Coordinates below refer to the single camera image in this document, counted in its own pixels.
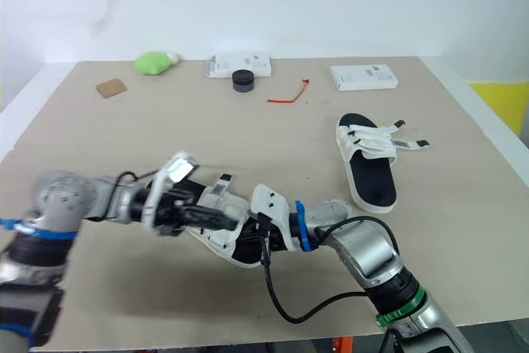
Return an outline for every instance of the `white wall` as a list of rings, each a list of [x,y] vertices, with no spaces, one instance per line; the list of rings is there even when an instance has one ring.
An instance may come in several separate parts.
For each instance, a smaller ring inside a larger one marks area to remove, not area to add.
[[[467,79],[529,79],[528,0],[2,0],[2,19],[2,34],[23,37],[45,62],[251,48],[446,55]],[[10,46],[6,57],[17,58]]]

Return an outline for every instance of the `beige tabletop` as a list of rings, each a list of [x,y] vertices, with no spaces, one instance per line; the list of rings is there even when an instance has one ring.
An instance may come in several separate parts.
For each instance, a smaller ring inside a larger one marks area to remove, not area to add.
[[[338,92],[334,64],[387,63],[394,90]],[[28,209],[35,179],[51,169],[87,176],[143,173],[177,150],[203,165],[195,179],[228,172],[231,191],[258,183],[310,206],[350,200],[335,124],[358,112],[382,125],[402,118],[403,139],[431,147],[399,152],[398,201],[381,216],[407,267],[457,324],[529,317],[529,188],[480,128],[415,58],[273,61],[274,75],[236,93],[184,61],[161,76],[131,62],[78,64],[0,164],[2,216]],[[295,104],[301,79],[311,79]],[[127,91],[103,99],[95,86],[118,78]],[[6,243],[8,232],[0,237]],[[301,314],[331,294],[358,290],[336,254],[273,255],[278,295]],[[101,350],[280,341],[379,332],[366,298],[333,304],[302,325],[286,323],[266,292],[262,269],[217,258],[190,235],[152,236],[140,225],[85,222],[63,282],[48,350]]]

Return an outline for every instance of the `robotic arm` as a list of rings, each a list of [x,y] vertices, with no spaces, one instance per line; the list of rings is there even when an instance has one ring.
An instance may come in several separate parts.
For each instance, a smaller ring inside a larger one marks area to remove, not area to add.
[[[188,179],[197,167],[180,152],[146,187],[131,172],[117,179],[87,179],[61,171],[41,179],[34,208],[8,225],[16,234],[0,257],[0,352],[23,352],[49,339],[63,295],[57,283],[85,218],[141,222],[166,236],[186,229],[241,267],[264,263],[263,251],[307,252],[328,245],[365,290],[380,313],[377,322],[395,335],[400,351],[473,352],[404,267],[398,248],[371,223],[350,222],[354,214],[348,204],[331,200],[304,208],[297,202],[297,211],[290,212],[285,198],[262,184],[248,203],[228,193],[228,174],[212,187]]]

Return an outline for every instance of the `yellow wall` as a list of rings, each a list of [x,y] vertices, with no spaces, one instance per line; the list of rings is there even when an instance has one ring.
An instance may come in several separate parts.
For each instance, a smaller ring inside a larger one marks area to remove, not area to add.
[[[471,83],[470,87],[520,136],[529,103],[529,82]]]

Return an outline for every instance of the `blue cable tie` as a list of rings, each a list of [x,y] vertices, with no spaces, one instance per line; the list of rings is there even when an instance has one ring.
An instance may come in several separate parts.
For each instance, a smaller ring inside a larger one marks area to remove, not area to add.
[[[0,225],[2,225],[6,231],[14,230],[15,225],[20,222],[20,219],[0,218]]]
[[[0,330],[12,331],[25,336],[27,338],[28,351],[30,347],[33,347],[33,340],[35,338],[33,336],[33,332],[31,332],[28,327],[11,322],[0,322]]]
[[[311,243],[308,241],[308,230],[307,224],[305,223],[305,207],[299,200],[296,200],[296,211],[298,211],[299,235],[301,236],[303,250],[305,252],[310,252],[312,251],[312,248]]]

